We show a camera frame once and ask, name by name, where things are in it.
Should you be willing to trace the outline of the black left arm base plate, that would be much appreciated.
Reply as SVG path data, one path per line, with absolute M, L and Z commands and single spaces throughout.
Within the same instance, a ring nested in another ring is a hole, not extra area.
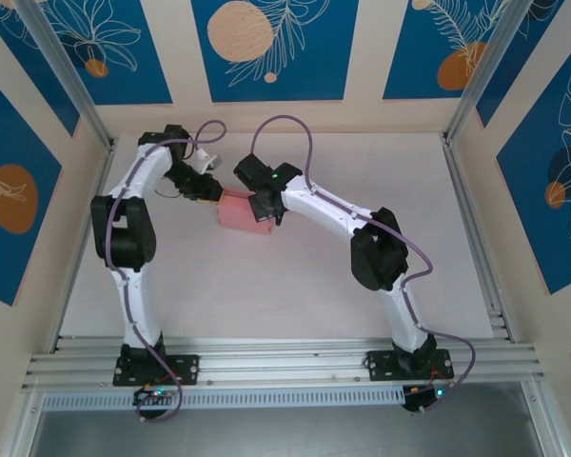
M 199 373 L 198 355 L 168 355 L 166 363 L 183 386 L 195 386 Z M 115 387 L 174 386 L 167 370 L 152 356 L 146 361 L 119 357 L 113 374 Z

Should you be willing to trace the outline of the blue panel with peach circle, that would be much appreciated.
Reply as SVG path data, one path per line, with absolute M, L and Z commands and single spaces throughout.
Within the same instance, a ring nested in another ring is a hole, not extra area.
M 359 0 L 191 0 L 213 103 L 341 101 Z

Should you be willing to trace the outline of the aluminium mounting rail frame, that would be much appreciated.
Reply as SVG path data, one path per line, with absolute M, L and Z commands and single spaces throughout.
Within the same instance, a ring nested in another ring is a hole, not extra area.
M 370 350 L 389 349 L 385 338 L 246 339 L 185 338 L 165 340 L 169 354 L 197 354 L 200 388 L 330 387 L 366 385 L 363 359 Z M 469 383 L 540 380 L 544 369 L 530 344 L 505 339 L 475 340 L 471 346 L 439 341 L 450 352 L 456 374 L 477 355 Z M 113 337 L 65 337 L 53 353 L 32 355 L 24 391 L 111 390 L 120 341 Z

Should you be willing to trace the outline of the blue floral wall panel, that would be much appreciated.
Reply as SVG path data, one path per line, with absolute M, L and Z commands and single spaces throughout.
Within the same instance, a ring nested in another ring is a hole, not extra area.
M 0 90 L 0 302 L 15 304 L 61 164 Z
M 571 56 L 497 156 L 543 281 L 571 284 Z
M 80 114 L 25 26 L 12 0 L 0 0 L 0 36 L 70 136 Z
M 385 100 L 458 98 L 509 0 L 409 0 Z
M 141 0 L 46 0 L 41 9 L 96 105 L 172 102 Z
M 476 111 L 486 128 L 564 0 L 533 0 L 500 63 L 487 83 Z

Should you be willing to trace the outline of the aluminium side profile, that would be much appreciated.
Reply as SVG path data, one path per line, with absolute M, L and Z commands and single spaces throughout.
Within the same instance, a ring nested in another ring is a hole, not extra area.
M 14 410 L 0 447 L 0 457 L 30 457 L 42 415 L 45 393 L 24 392 L 15 397 Z
M 523 396 L 531 416 L 543 457 L 566 457 L 556 424 L 543 393 L 542 382 L 521 382 Z

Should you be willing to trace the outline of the grey metal sheet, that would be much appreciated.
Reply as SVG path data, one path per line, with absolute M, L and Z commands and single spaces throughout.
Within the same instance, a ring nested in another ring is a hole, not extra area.
M 543 457 L 525 417 L 477 424 L 394 407 L 185 411 L 159 424 L 128 412 L 42 415 L 30 457 Z

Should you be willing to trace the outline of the pink paper box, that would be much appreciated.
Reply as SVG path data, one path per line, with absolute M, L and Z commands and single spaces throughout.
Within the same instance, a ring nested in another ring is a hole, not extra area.
M 237 229 L 249 233 L 269 235 L 274 230 L 274 222 L 257 222 L 248 197 L 248 191 L 225 189 L 216 205 L 217 219 L 221 227 Z

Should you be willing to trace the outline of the aluminium table edge rail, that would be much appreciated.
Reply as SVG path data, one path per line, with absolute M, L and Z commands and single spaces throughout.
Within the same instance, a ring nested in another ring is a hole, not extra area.
M 441 143 L 494 337 L 516 343 L 516 330 L 512 329 L 504 307 L 501 288 L 484 246 L 471 194 L 464 180 L 463 169 L 458 163 L 455 151 L 447 142 L 445 134 L 441 136 Z
M 74 243 L 73 258 L 69 263 L 67 270 L 67 275 L 65 278 L 65 284 L 60 291 L 58 296 L 58 302 L 55 310 L 51 314 L 51 327 L 49 328 L 49 333 L 47 336 L 46 343 L 44 344 L 44 352 L 53 353 L 56 348 L 57 340 L 60 336 L 61 327 L 63 325 L 64 317 L 69 304 L 69 299 L 72 294 L 73 286 L 78 274 L 82 258 L 85 253 L 86 245 L 89 238 L 89 233 L 91 230 L 91 215 L 90 215 L 90 200 L 99 191 L 103 190 L 108 180 L 108 174 L 113 162 L 114 150 L 116 140 L 111 140 L 109 142 L 106 153 L 101 162 L 101 167 L 96 173 L 96 177 L 93 181 L 92 187 L 89 191 L 89 195 L 83 201 L 83 213 L 84 218 L 82 219 L 81 231 Z

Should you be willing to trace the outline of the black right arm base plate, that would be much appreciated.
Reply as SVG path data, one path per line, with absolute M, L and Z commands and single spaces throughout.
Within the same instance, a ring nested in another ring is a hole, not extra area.
M 372 350 L 365 355 L 363 366 L 373 382 L 453 380 L 455 377 L 450 353 L 446 349 L 436 349 L 427 361 L 419 364 L 412 357 L 395 350 Z

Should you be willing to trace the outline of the aluminium corner post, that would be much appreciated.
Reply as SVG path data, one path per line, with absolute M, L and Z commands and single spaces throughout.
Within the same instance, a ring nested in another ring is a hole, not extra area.
M 113 139 L 41 7 L 35 0 L 12 0 L 12 2 L 26 29 L 70 101 L 86 121 L 91 133 L 105 150 L 111 151 Z
M 491 37 L 488 39 L 486 50 L 481 57 L 480 64 L 474 70 L 471 80 L 459 102 L 455 113 L 447 124 L 447 142 L 453 143 L 463 132 L 468 118 L 476 115 L 476 104 L 479 101 L 487 83 L 491 79 L 496 66 L 500 63 L 510 41 L 517 31 L 518 25 L 525 16 L 533 0 L 499 0 L 497 5 L 503 8 L 502 15 L 497 20 Z

